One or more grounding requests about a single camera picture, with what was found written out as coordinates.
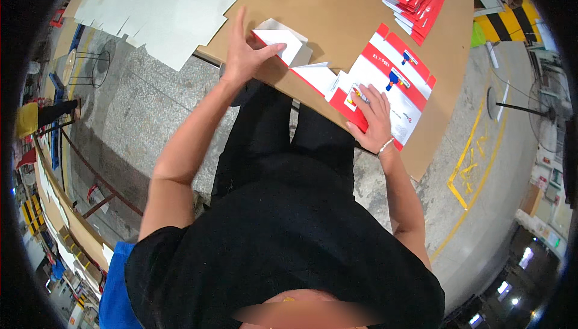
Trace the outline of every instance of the finger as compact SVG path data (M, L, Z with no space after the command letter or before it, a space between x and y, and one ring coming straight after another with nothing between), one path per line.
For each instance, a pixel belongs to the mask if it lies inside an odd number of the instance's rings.
M363 112L365 119L367 119L369 123L375 122L375 113L373 113L371 107L364 100L362 100L360 96L352 91L351 99L357 105L357 107L361 109L361 112Z
M383 102L386 104L386 115L387 115L387 117L389 117L390 116L390 109L391 109L390 101L387 99L387 94L385 92L383 92L381 94L381 97L383 98Z
M379 93L379 91L377 90L377 88L375 88L375 86L373 85L369 85L368 87L369 91L377 98L377 101L379 102L379 106L381 107L381 112L384 116L386 114L386 104L383 101L383 98L381 97L381 94Z
M348 121L345 123L345 125L347 126L347 129L349 130L353 138L357 140L357 142L361 144L362 141L365 141L365 134L361 132L361 130L359 129L359 127L356 126L356 124Z
M249 47L251 47L254 51L267 46L263 42L261 42L259 39L255 38L255 36L252 34L248 35L247 38L245 39L245 41L247 42Z
M245 28L243 25L243 19L245 18L246 8L243 6L237 11L237 17L235 18L235 23L233 24L233 34L238 38L243 38L245 36Z
M256 51L256 53L262 61L265 61L276 55L279 51L284 50L286 47L287 44L285 43L271 44L265 48L261 48L260 50Z
M369 89L364 85L359 85L359 91L363 93L365 97L369 100L369 106L371 107L373 113L375 114L379 113L379 111L375 110L376 108L379 107L379 103L376 103L378 98L372 92L370 92Z

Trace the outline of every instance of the right hand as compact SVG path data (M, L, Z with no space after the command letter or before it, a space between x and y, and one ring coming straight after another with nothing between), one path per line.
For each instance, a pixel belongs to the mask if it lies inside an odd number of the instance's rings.
M285 43L279 43L255 50L254 47L249 45L243 25L245 10L245 7L239 9L231 29L227 65L225 66L225 74L221 78L239 88L255 75L263 62L287 47Z
M364 149L378 154L383 145L391 139L390 103L386 94L380 94L373 85L369 87L359 85L359 89L367 97L369 104L353 91L351 99L363 112L369 127L363 133L354 123L347 122L347 128ZM393 144L387 145L387 150L392 147Z

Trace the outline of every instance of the concrete floor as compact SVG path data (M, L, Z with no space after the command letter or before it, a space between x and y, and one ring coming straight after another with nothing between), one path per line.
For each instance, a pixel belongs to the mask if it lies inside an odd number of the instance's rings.
M83 117L72 126L71 138L105 179L144 210L156 158L179 124L217 82L218 71L192 57L176 73L149 57L144 48L134 49L119 38L87 29L80 50L103 49L112 56L105 83L98 89L69 87L71 95L83 99ZM527 114L505 111L501 121L495 122L488 118L485 106L480 107L489 85L502 97L506 83L498 77L525 93L533 82L522 43L502 42L495 51L500 69L492 72L485 47L470 50L464 83L446 133L423 179L413 182L425 214L426 247L433 272L446 292L448 312L480 292L503 262L505 253L499 248L511 233L537 149ZM91 68L91 64L84 64L81 71ZM527 105L527 98L513 88L508 97L512 104ZM206 200L237 111L227 111L193 182L193 188ZM293 113L293 129L296 122ZM85 200L86 192L95 178L74 153L65 150L65 157L67 154L71 162L65 174L67 192L85 212L91 206ZM451 181L457 195L448 186L454 171L457 174ZM379 162L357 151L354 173L356 200L391 231L386 182ZM99 186L106 196L106 190ZM140 217L118 199L111 201L106 214L98 210L89 217L112 244L134 240L139 221Z

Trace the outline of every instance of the stand fan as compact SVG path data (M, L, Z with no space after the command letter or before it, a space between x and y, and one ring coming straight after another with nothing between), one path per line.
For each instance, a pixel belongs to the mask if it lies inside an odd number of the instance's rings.
M540 145L549 152L562 150L565 123L572 116L572 106L560 82L548 77L548 86L535 80L528 94L528 108L498 102L494 87L488 88L486 100L488 115L495 119L501 107L523 110L530 116L530 126Z

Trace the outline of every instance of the bracelet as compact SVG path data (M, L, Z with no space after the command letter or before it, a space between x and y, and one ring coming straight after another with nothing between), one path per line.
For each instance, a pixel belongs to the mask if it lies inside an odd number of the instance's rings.
M379 154L380 154L381 152L383 152L383 150L386 149L387 145L389 145L389 144L392 143L392 142L394 142L394 138L393 138L393 137L390 138L390 140L387 141L386 144L381 147L381 149L379 150L379 152L378 152L378 154L377 154L377 157L379 157Z

